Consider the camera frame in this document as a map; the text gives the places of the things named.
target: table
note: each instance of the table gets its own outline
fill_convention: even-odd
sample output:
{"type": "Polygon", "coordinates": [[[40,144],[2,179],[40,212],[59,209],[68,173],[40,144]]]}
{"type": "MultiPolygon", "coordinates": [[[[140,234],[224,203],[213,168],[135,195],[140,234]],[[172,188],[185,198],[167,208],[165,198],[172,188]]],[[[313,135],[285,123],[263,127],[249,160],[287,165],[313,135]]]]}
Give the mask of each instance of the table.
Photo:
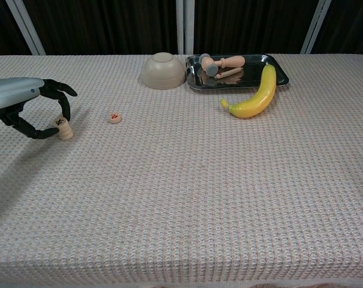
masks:
{"type": "Polygon", "coordinates": [[[149,55],[0,56],[78,93],[71,140],[0,121],[0,283],[363,287],[363,55],[272,56],[290,82],[251,119],[219,100],[257,88],[152,90],[149,55]]]}

